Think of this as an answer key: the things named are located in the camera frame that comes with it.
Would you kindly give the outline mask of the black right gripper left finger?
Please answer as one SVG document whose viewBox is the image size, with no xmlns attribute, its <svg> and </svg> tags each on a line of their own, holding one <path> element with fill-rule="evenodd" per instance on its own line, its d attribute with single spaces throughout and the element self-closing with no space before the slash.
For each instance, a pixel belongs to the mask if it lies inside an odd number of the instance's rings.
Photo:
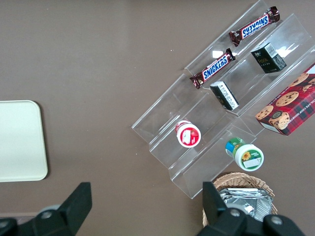
<svg viewBox="0 0 315 236">
<path fill-rule="evenodd" d="M 18 227 L 19 236 L 74 236 L 92 208 L 89 182 L 80 183 L 57 208 L 40 212 Z"/>
</svg>

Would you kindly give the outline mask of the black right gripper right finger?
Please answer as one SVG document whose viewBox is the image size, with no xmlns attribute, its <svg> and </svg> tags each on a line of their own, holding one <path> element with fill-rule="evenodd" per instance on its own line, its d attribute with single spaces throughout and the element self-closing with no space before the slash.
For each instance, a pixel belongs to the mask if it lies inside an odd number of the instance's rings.
<svg viewBox="0 0 315 236">
<path fill-rule="evenodd" d="M 228 208 L 212 182 L 203 183 L 202 203 L 209 225 L 199 236 L 261 235 L 261 223 L 239 209 Z"/>
</svg>

